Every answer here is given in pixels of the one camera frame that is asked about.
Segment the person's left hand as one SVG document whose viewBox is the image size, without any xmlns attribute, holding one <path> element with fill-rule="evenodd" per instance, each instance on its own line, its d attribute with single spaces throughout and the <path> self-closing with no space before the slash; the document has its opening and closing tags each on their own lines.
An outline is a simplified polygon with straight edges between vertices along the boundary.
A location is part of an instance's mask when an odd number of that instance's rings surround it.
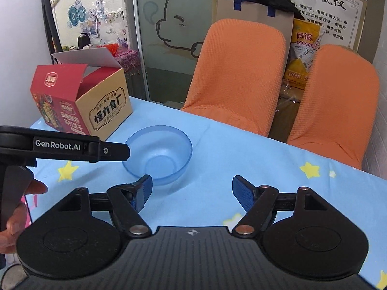
<svg viewBox="0 0 387 290">
<path fill-rule="evenodd" d="M 41 195 L 48 191 L 47 186 L 33 179 L 28 188 L 24 192 L 25 195 Z M 8 219 L 6 229 L 1 231 L 1 254 L 16 253 L 16 242 L 18 237 L 24 231 L 27 220 L 27 208 L 26 204 L 19 202 L 16 209 L 13 211 L 12 216 Z"/>
</svg>

